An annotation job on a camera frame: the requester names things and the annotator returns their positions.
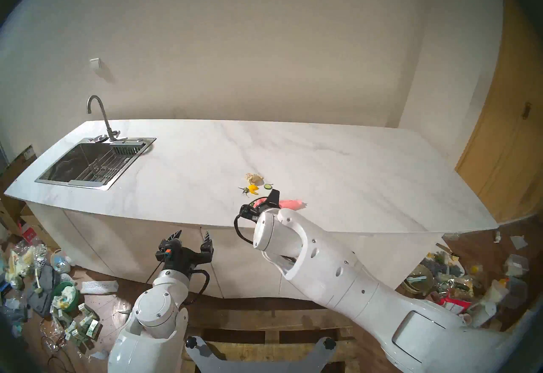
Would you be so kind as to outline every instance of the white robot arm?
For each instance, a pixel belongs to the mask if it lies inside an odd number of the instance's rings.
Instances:
[[[195,266],[209,263],[213,244],[206,235],[200,253],[182,247],[181,231],[163,240],[155,256],[164,268],[153,287],[136,300],[128,321],[121,329],[109,355],[108,372],[178,372],[181,368],[183,339],[188,323],[186,308],[180,309],[188,295],[192,274],[209,274]]]
[[[309,299],[371,333],[401,371],[496,371],[518,342],[506,333],[468,327],[433,302],[397,293],[328,232],[277,208],[278,193],[270,197],[256,211],[240,211],[256,222],[253,247]]]

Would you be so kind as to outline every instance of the faucet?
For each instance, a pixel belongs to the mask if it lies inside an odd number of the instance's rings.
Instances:
[[[105,122],[105,127],[106,129],[108,130],[108,137],[109,137],[109,140],[110,141],[116,141],[117,140],[117,136],[119,136],[120,134],[120,131],[119,130],[111,130],[111,126],[109,126],[109,122],[108,122],[108,117],[105,115],[105,110],[104,110],[104,104],[102,103],[102,100],[100,100],[100,97],[94,95],[94,96],[90,96],[88,98],[88,101],[87,101],[87,114],[91,114],[92,111],[91,111],[91,103],[92,101],[96,99],[98,101],[98,104],[100,105],[100,110],[102,111],[102,115],[104,116],[104,122]]]

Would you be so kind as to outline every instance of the kitchen sink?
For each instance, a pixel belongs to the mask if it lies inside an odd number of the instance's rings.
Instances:
[[[156,138],[83,138],[35,181],[108,190]]]

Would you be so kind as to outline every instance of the pink sponge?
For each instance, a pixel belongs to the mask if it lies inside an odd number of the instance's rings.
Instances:
[[[255,208],[259,206],[261,203],[263,203],[266,200],[266,198],[262,198],[257,200],[254,203]],[[301,200],[293,200],[293,199],[285,199],[279,201],[279,208],[287,208],[293,211],[298,211],[302,208],[305,208],[305,204]]]

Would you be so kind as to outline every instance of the kitchen counter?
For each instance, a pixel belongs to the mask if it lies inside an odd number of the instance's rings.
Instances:
[[[301,199],[301,213],[331,232],[497,228],[460,176],[409,130],[179,119],[110,124],[120,137],[157,139],[108,191],[35,182],[82,138],[105,133],[103,121],[88,121],[44,152],[6,194],[108,216],[230,227],[239,207],[256,198],[238,189],[251,172],[281,199]]]

